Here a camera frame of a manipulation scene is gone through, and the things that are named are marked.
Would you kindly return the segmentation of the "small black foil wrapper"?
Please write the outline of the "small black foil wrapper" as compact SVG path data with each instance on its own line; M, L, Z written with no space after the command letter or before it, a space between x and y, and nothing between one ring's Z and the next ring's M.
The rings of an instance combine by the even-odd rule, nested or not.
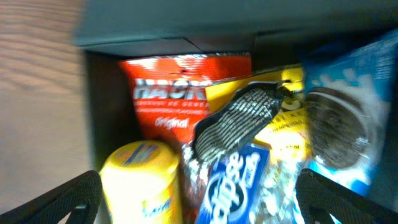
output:
M278 83L252 83L219 111L195 126L192 148L199 163L211 164L240 150L278 114L292 92Z

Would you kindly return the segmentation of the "small blue Oreo packet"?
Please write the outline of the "small blue Oreo packet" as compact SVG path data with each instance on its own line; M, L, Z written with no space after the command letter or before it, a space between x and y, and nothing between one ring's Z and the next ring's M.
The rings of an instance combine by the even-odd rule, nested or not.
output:
M216 162L198 212L197 224L254 223L260 181L269 161L269 150L247 144Z

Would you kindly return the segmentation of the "red Hacks candy bag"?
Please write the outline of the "red Hacks candy bag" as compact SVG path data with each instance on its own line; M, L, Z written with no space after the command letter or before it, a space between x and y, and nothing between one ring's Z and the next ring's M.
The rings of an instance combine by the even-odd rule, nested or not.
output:
M251 73L248 54L191 54L123 60L131 98L145 141L168 145L179 157L180 197L184 195L183 147L195 125L209 113L205 89Z

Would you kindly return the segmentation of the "blue Oreo cookie pack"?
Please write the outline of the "blue Oreo cookie pack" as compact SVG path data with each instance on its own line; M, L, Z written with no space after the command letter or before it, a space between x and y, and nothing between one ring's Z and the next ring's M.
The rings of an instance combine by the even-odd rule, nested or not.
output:
M397 213L397 31L305 50L311 169ZM305 223L295 194L296 223Z

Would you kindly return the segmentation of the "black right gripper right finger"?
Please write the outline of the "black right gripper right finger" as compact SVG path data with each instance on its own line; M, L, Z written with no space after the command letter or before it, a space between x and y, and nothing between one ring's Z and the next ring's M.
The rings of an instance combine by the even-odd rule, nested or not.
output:
M397 223L397 213L337 184L311 169L297 178L296 198L305 223Z

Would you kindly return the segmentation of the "yellow Mentos gum bottle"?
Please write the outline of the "yellow Mentos gum bottle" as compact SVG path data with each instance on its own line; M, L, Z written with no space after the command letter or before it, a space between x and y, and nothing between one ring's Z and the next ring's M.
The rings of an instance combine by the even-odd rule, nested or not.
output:
M159 141L115 150L99 172L111 223L182 223L178 165Z

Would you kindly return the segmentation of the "dark green box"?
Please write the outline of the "dark green box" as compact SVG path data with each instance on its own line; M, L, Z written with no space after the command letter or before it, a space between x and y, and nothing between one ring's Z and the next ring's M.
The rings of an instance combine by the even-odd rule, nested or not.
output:
M101 169L117 148L145 140L123 60L248 54L249 78L291 65L303 70L305 50L390 30L397 30L396 1L88 1L75 43L86 60L94 166ZM305 109L304 70L303 102ZM192 143L183 147L180 198L183 211L197 213L211 166L197 161Z

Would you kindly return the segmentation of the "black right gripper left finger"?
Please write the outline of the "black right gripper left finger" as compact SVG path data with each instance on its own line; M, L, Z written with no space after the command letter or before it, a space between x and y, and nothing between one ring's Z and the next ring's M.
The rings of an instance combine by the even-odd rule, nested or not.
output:
M1 214L1 223L57 224L67 217L67 223L91 224L102 198L99 173L89 170L39 197Z

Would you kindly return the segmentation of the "yellow Hacks candy bag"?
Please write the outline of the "yellow Hacks candy bag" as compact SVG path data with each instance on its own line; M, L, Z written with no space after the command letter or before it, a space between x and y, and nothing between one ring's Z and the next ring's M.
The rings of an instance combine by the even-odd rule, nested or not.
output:
M292 92L272 120L253 139L269 147L270 159L262 182L255 223L293 223L295 183L310 152L303 102L303 70L291 65L272 72L261 72L242 80L205 89L210 112L225 106L240 89L254 82L279 82Z

